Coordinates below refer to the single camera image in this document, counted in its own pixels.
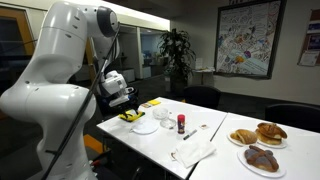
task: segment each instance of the small bowl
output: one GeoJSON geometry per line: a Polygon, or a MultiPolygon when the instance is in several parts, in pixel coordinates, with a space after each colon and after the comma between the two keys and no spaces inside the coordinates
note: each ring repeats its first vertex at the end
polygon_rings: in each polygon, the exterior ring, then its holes
{"type": "Polygon", "coordinates": [[[168,118],[169,111],[166,108],[157,108],[152,111],[153,117],[158,120],[163,120],[168,118]]]}

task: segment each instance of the white table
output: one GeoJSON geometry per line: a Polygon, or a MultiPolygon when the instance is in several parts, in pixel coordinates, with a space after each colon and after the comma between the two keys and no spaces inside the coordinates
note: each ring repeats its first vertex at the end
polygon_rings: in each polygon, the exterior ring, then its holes
{"type": "Polygon", "coordinates": [[[150,108],[142,108],[140,106],[139,110],[144,111],[146,114],[135,122],[129,123],[118,117],[114,117],[97,126],[167,171],[175,174],[177,177],[186,179],[193,166],[185,168],[179,162],[172,161],[169,153],[172,152],[179,142],[183,141],[183,137],[194,129],[197,129],[198,132],[189,139],[199,138],[200,136],[201,139],[210,141],[227,113],[165,98],[157,98],[157,100],[161,102],[159,105],[150,108]],[[153,109],[160,107],[167,108],[172,113],[170,115],[172,119],[176,119],[178,114],[184,114],[186,116],[185,134],[178,134],[177,126],[171,130],[160,126],[157,131],[148,135],[139,135],[130,132],[131,127],[139,123],[139,121],[156,121],[160,124],[160,121],[154,119],[152,114],[153,109]],[[208,125],[209,128],[202,130],[199,126],[203,124],[208,125]]]}
{"type": "MultiPolygon", "coordinates": [[[[269,179],[250,171],[241,164],[237,157],[237,152],[241,147],[227,139],[227,134],[230,131],[239,128],[254,131],[260,122],[263,121],[228,113],[212,140],[217,152],[213,156],[200,161],[190,179],[269,179]]],[[[279,179],[320,179],[320,134],[280,124],[279,126],[288,135],[287,147],[271,149],[259,146],[263,149],[272,150],[280,168],[286,169],[286,174],[279,179]]]]}

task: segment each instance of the red bottle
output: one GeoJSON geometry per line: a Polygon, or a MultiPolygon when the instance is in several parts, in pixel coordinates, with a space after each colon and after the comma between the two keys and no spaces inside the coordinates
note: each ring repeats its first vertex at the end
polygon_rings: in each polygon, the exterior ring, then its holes
{"type": "Polygon", "coordinates": [[[184,134],[185,116],[183,114],[178,115],[178,133],[184,134]]]}

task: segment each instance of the black cable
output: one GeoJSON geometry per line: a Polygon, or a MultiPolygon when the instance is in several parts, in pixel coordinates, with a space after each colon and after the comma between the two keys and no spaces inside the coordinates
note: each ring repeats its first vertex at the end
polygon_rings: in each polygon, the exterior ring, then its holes
{"type": "MultiPolygon", "coordinates": [[[[108,54],[107,54],[107,56],[106,56],[107,58],[111,55],[112,49],[114,48],[114,44],[115,44],[116,39],[117,39],[117,37],[118,37],[119,29],[120,29],[120,28],[118,28],[118,30],[117,30],[117,32],[116,32],[116,34],[115,34],[115,38],[114,38],[113,41],[112,41],[111,48],[110,48],[110,50],[108,51],[108,54]]],[[[100,67],[99,72],[98,72],[98,74],[96,75],[96,77],[95,77],[95,79],[94,79],[94,81],[93,81],[93,83],[92,83],[92,85],[91,85],[91,87],[90,87],[90,89],[89,89],[89,92],[88,92],[88,94],[87,94],[86,97],[85,97],[84,102],[82,103],[82,105],[81,105],[81,107],[80,107],[80,109],[79,109],[79,111],[78,111],[75,119],[73,120],[72,124],[70,125],[70,127],[69,127],[69,129],[68,129],[68,131],[67,131],[67,133],[66,133],[66,135],[64,136],[64,138],[63,138],[63,140],[62,140],[62,142],[61,142],[58,150],[57,150],[57,151],[49,151],[49,150],[46,150],[46,152],[53,152],[53,153],[54,153],[54,157],[53,157],[53,159],[52,159],[52,161],[51,161],[48,169],[47,169],[46,172],[43,174],[43,176],[42,176],[42,178],[41,178],[42,180],[46,180],[46,178],[48,177],[48,175],[49,175],[51,169],[53,168],[54,164],[57,162],[57,160],[59,159],[60,155],[62,154],[62,151],[63,151],[64,148],[67,146],[67,144],[68,144],[68,142],[69,142],[69,140],[70,140],[73,132],[75,131],[77,125],[79,124],[80,119],[81,119],[84,111],[86,110],[86,108],[87,108],[87,106],[88,106],[88,104],[89,104],[89,102],[90,102],[90,100],[91,100],[91,97],[93,96],[93,90],[96,89],[96,87],[97,87],[97,85],[98,85],[98,82],[99,82],[99,80],[100,80],[100,77],[101,77],[101,75],[103,74],[103,68],[106,66],[106,63],[107,63],[107,61],[105,60],[104,63],[103,63],[103,66],[100,67]]]]}
{"type": "Polygon", "coordinates": [[[29,44],[29,43],[32,43],[32,42],[35,42],[35,41],[38,41],[38,39],[35,39],[35,40],[32,40],[32,41],[28,41],[28,42],[25,42],[25,43],[23,43],[23,44],[20,44],[19,46],[15,46],[15,47],[12,47],[12,48],[10,48],[10,49],[6,49],[6,50],[4,50],[4,51],[1,51],[1,52],[0,52],[0,55],[1,55],[1,54],[4,54],[5,52],[12,51],[12,50],[14,50],[14,49],[17,49],[17,48],[19,48],[19,47],[21,47],[21,46],[24,46],[24,45],[26,45],[26,44],[29,44]]]}

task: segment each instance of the potted plant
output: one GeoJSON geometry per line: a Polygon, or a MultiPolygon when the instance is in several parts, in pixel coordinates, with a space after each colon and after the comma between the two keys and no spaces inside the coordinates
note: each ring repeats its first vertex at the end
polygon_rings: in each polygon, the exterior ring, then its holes
{"type": "Polygon", "coordinates": [[[162,34],[160,40],[160,54],[170,57],[164,75],[170,77],[171,91],[181,93],[188,83],[189,75],[192,75],[191,61],[196,58],[190,49],[189,34],[172,29],[162,34]]]}

